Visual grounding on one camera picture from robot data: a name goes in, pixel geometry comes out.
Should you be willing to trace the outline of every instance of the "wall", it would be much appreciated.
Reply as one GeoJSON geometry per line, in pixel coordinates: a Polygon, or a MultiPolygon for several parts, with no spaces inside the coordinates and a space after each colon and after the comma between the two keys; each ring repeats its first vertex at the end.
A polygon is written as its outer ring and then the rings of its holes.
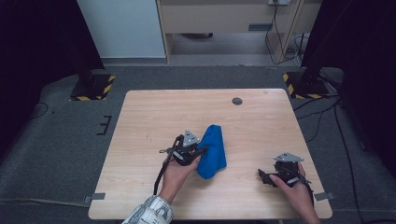
{"type": "Polygon", "coordinates": [[[165,58],[155,0],[78,0],[101,58],[165,58]]]}

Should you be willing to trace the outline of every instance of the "sleeve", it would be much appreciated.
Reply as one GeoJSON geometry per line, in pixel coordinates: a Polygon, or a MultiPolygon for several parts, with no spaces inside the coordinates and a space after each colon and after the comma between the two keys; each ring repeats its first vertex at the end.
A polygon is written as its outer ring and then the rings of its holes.
{"type": "Polygon", "coordinates": [[[171,205],[162,197],[152,195],[136,207],[122,224],[169,224],[173,219],[171,205]]]}

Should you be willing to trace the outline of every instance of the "wrist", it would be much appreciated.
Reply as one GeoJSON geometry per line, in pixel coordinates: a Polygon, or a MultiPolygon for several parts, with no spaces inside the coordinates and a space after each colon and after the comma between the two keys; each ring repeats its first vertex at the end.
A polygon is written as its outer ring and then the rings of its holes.
{"type": "Polygon", "coordinates": [[[313,208],[302,211],[298,215],[305,224],[320,224],[317,212],[313,208]]]}
{"type": "Polygon", "coordinates": [[[177,190],[172,188],[162,188],[158,196],[165,199],[169,204],[175,199],[177,195],[177,190]]]}

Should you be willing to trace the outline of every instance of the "blue towel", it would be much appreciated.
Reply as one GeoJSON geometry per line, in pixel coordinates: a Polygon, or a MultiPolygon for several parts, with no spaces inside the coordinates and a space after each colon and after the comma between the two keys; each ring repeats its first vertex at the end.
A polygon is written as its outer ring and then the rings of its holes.
{"type": "Polygon", "coordinates": [[[198,163],[197,172],[203,179],[209,179],[218,170],[227,166],[220,126],[212,124],[207,128],[198,144],[198,149],[202,147],[207,147],[207,149],[198,163]]]}

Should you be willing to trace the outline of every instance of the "table top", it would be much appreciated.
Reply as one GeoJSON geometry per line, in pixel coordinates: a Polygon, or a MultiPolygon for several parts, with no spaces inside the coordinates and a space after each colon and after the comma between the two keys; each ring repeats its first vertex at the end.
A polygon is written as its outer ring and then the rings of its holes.
{"type": "MultiPolygon", "coordinates": [[[[303,157],[312,190],[324,191],[284,90],[129,91],[95,191],[106,196],[92,201],[90,218],[131,215],[152,195],[166,157],[159,150],[186,129],[201,138],[211,124],[221,126],[227,167],[208,180],[192,173],[172,203],[174,219],[297,218],[257,171],[274,173],[274,157],[283,152],[303,157]]],[[[315,201],[315,209],[320,218],[332,216],[328,200],[315,201]]]]}

